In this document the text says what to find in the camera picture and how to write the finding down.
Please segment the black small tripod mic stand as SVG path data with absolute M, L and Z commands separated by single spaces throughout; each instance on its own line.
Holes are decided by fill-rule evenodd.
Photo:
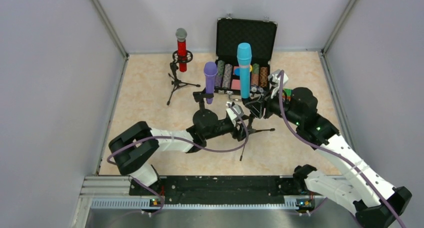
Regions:
M 248 136 L 251 135 L 251 134 L 260 133 L 260 132 L 268 132 L 268 131 L 269 132 L 273 132 L 273 131 L 275 131 L 274 128 L 271 128 L 271 129 L 254 129 L 253 128 L 253 121 L 254 121 L 255 117 L 252 116 L 251 114 L 249 114 L 248 117 L 246 115 L 244 115 L 243 116 L 243 121 L 246 120 L 246 119 L 248 120 L 248 124 L 246 126 L 246 128 L 247 128 L 247 132 L 246 132 L 247 137 L 244 140 L 244 142 L 247 142 Z

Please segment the black round-base mic stand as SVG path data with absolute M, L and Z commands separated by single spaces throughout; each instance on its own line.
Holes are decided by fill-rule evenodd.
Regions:
M 193 92 L 192 94 L 195 102 L 199 105 L 199 110 L 194 113 L 192 118 L 195 127 L 202 130 L 215 125 L 218 122 L 218 116 L 205 107 L 205 99 L 213 98 L 214 95 L 207 94 L 205 90 Z

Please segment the cyan microphone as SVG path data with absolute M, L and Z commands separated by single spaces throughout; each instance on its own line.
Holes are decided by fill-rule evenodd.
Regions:
M 250 65 L 252 61 L 252 49 L 249 43 L 240 43 L 237 47 L 237 62 L 240 71 L 240 95 L 242 99 L 250 97 Z

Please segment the purple microphone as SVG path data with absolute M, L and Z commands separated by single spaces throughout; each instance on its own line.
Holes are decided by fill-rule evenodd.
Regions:
M 203 73 L 205 76 L 205 93 L 213 94 L 215 92 L 215 78 L 218 68 L 215 62 L 207 62 L 204 66 Z

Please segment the red glitter microphone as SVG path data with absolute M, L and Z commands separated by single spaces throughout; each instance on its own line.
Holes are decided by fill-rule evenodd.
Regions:
M 187 71 L 187 35 L 188 34 L 184 28 L 178 28 L 175 33 L 175 36 L 177 38 L 177 60 L 179 63 L 179 70 L 181 72 Z

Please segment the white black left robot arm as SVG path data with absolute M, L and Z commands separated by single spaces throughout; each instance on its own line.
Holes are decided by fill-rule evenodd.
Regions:
M 149 159 L 155 153 L 194 153 L 199 150 L 218 153 L 218 149 L 207 148 L 207 140 L 237 132 L 238 122 L 242 133 L 246 134 L 245 119 L 245 115 L 228 109 L 224 119 L 206 123 L 207 118 L 202 116 L 199 123 L 181 131 L 155 129 L 140 121 L 109 143 L 111 154 L 106 160 L 115 165 L 121 175 L 130 176 L 137 184 L 150 187 L 157 184 L 160 178 L 149 164 Z

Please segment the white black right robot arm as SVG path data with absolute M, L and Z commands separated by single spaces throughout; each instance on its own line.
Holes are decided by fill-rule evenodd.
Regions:
M 411 192 L 404 186 L 395 187 L 370 168 L 339 130 L 318 113 L 318 100 L 310 89 L 295 88 L 287 95 L 274 88 L 257 98 L 243 91 L 241 97 L 254 116 L 282 118 L 295 137 L 329 160 L 345 178 L 345 182 L 335 180 L 306 164 L 294 170 L 299 189 L 321 194 L 344 207 L 362 227 L 389 227 L 395 221 L 405 226 L 401 215 Z

